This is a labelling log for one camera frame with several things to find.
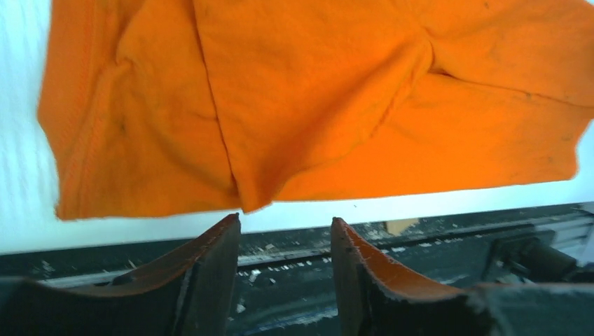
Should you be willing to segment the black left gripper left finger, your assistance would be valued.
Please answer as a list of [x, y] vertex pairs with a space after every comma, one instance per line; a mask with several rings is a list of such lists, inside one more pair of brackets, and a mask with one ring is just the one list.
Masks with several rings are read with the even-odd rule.
[[224, 335], [233, 296], [240, 219], [103, 286], [57, 288], [1, 279], [2, 335]]

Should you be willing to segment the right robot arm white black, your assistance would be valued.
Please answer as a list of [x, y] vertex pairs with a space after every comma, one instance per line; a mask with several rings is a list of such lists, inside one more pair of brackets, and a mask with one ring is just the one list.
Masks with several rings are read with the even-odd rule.
[[535, 283], [593, 283], [593, 267], [553, 248], [553, 236], [549, 230], [494, 240], [481, 278], [507, 272]]

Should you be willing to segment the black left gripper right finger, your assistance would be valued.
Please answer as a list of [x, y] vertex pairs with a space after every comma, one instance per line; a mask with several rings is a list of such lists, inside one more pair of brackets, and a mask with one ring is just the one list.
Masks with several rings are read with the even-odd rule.
[[331, 259], [344, 335], [592, 335], [593, 283], [459, 289], [406, 267], [341, 218]]

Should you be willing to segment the orange t shirt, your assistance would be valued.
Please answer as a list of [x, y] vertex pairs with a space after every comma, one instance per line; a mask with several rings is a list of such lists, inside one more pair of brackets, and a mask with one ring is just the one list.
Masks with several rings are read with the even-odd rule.
[[56, 214], [157, 217], [571, 179], [586, 1], [54, 1]]

